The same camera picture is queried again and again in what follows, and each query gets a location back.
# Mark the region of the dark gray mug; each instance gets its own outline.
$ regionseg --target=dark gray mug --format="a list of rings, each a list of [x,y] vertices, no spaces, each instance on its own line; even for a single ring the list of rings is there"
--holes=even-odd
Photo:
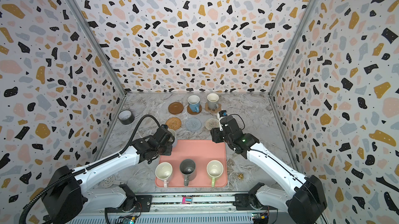
[[[184,186],[188,186],[188,182],[194,180],[197,175],[196,163],[191,159],[184,159],[180,163],[180,172],[184,176]]]

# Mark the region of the pink tray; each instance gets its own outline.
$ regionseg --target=pink tray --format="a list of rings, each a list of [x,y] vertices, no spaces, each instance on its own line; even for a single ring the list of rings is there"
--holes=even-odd
[[[179,140],[172,149],[172,155],[160,156],[159,163],[168,162],[172,165],[173,174],[169,187],[184,187],[184,178],[180,172],[180,163],[190,158],[196,163],[197,176],[190,181],[188,187],[211,187],[211,179],[206,172],[206,166],[212,160],[218,160],[223,164],[223,174],[215,182],[215,187],[227,185],[226,145],[214,143],[212,140]],[[163,181],[155,178],[155,185],[164,187]]]

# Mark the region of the coaster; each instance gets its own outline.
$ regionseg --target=coaster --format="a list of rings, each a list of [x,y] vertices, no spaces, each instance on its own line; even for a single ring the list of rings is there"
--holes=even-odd
[[[187,128],[187,130],[189,130],[191,132],[198,131],[199,129],[201,129],[201,127],[202,127],[202,123],[197,118],[189,118],[186,121],[186,128]]]
[[[210,118],[207,121],[205,121],[205,128],[208,130],[212,130],[213,128],[219,127],[219,120],[216,118]]]
[[[202,106],[201,106],[201,105],[199,105],[199,112],[193,112],[193,111],[191,111],[191,109],[190,109],[190,105],[187,106],[187,112],[188,112],[189,114],[191,114],[191,115],[197,115],[197,114],[200,113],[201,111],[202,111]]]
[[[177,117],[173,117],[166,121],[166,125],[168,128],[176,131],[182,126],[182,121]]]
[[[173,115],[176,115],[176,114],[179,114],[180,112],[182,112],[184,107],[183,107],[183,104],[180,102],[173,102],[169,105],[169,107],[167,109],[169,110],[170,113],[172,113]]]
[[[222,110],[222,104],[221,103],[217,103],[217,104],[218,104],[218,107],[215,110],[211,110],[208,107],[208,102],[206,102],[205,103],[205,111],[215,113],[215,114],[220,112]]]

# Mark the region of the black cable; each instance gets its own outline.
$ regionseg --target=black cable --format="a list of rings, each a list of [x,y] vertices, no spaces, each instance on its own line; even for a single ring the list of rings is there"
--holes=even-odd
[[[245,128],[245,123],[244,123],[244,121],[243,121],[243,119],[241,118],[241,121],[243,122],[243,124],[244,124],[244,127],[241,129],[241,130],[243,130],[244,128]]]

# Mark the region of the wall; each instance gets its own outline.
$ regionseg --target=wall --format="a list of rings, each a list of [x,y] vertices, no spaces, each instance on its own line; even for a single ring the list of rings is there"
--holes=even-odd
[[[269,91],[309,0],[76,0],[127,91]]]
[[[330,223],[398,223],[399,0],[320,0],[272,95]]]
[[[92,161],[122,95],[64,0],[0,4],[0,222],[17,223],[56,169]]]

